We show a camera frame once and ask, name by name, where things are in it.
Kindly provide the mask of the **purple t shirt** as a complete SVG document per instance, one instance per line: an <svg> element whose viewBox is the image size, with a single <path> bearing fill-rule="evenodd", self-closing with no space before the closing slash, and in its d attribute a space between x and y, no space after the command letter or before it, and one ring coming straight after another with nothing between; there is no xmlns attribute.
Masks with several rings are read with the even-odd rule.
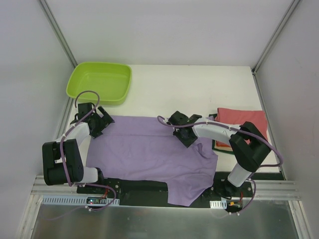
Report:
<svg viewBox="0 0 319 239"><path fill-rule="evenodd" d="M190 206L212 187L218 156L211 140L198 138L186 148L171 127L156 118L114 116L115 122L90 141L86 166L131 181L158 181L168 187L169 204Z"/></svg>

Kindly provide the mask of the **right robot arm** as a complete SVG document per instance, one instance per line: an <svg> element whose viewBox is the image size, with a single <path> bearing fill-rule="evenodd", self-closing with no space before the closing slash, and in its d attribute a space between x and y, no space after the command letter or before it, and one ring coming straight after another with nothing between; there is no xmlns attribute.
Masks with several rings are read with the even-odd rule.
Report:
<svg viewBox="0 0 319 239"><path fill-rule="evenodd" d="M222 183L225 193L236 196L242 191L243 183L255 173L270 153L268 141L251 122L226 124L203 118L190 117L176 111L163 124L173 127L173 135L185 146L190 147L197 139L207 138L231 147L236 165Z"/></svg>

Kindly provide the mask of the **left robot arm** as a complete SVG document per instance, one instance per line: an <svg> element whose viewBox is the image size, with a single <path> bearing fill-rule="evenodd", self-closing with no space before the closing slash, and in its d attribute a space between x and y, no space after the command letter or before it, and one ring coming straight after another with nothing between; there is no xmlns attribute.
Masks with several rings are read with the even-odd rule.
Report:
<svg viewBox="0 0 319 239"><path fill-rule="evenodd" d="M47 185L88 184L95 194L105 189L103 173L98 167L83 163L79 146L87 138L95 139L115 121L102 106L80 103L69 129L60 138L42 146L43 176Z"/></svg>

